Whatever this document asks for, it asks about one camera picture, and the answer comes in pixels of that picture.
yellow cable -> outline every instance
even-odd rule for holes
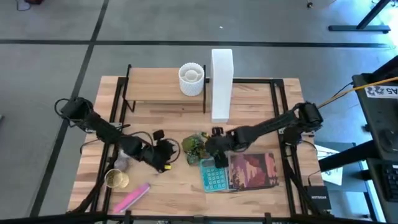
[[[355,90],[360,90],[360,89],[363,89],[363,88],[366,88],[366,87],[369,87],[369,86],[375,86],[375,85],[383,84],[383,83],[386,83],[386,82],[396,81],[396,80],[398,80],[398,77],[395,77],[395,78],[388,78],[388,79],[386,79],[386,80],[381,80],[381,81],[378,81],[378,82],[374,82],[374,83],[370,83],[370,84],[366,84],[366,85],[361,85],[361,86],[358,86],[358,87],[355,87],[355,88],[346,90],[346,91],[341,92],[341,93],[337,94],[336,96],[330,98],[329,100],[326,100],[325,102],[321,103],[321,104],[318,106],[318,109],[321,108],[322,106],[325,106],[325,105],[327,105],[327,104],[329,104],[329,103],[331,103],[331,102],[337,100],[338,98],[344,96],[345,94],[347,94],[347,93],[349,93],[349,92],[352,92],[352,91],[355,91]]]

wooden table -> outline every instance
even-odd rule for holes
[[[118,77],[102,77],[95,101],[95,111],[104,119],[109,119],[114,92]],[[284,79],[285,92],[289,108],[303,102],[300,82],[296,78]],[[117,114],[120,114],[121,103]],[[126,112],[124,124],[126,134],[136,131],[153,133],[163,129],[167,138],[179,142],[183,138],[199,131],[210,132],[213,126],[222,126],[229,130],[237,126],[253,125],[274,117],[270,85],[266,84],[234,84],[231,100],[231,114],[228,123],[211,123],[211,113],[202,112],[201,103],[170,103],[138,101],[135,112]],[[86,142],[95,139],[88,134]],[[103,143],[96,142],[83,148],[75,184],[70,197],[69,210],[77,207],[94,186],[103,150]],[[264,217],[269,212],[273,217],[290,217],[285,188],[282,160],[277,132],[260,137],[246,152],[273,152],[277,168],[279,186],[245,192],[214,192],[204,193],[197,166],[189,166],[185,154],[172,164],[172,169],[158,174],[155,169],[144,162],[130,160],[127,173],[130,183],[125,189],[112,191],[109,214],[113,207],[126,194],[145,182],[151,184],[151,189],[131,208],[132,215],[153,216],[216,216],[216,217]],[[298,146],[298,159],[304,185],[308,175],[318,171],[319,165],[314,148],[309,144]],[[311,176],[313,185],[323,185],[320,173]],[[294,191],[295,209],[300,213],[300,202],[297,190]],[[104,193],[101,193],[98,210],[101,210]]]

wooden shelf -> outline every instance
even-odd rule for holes
[[[131,68],[127,86],[128,101],[203,101],[197,96],[184,95],[178,80],[179,68]]]

teal calculator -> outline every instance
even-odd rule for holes
[[[213,158],[200,161],[200,172],[205,192],[228,190],[226,168],[216,168]]]

label sticker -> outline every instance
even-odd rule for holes
[[[369,98],[398,99],[398,86],[369,86],[365,92]]]

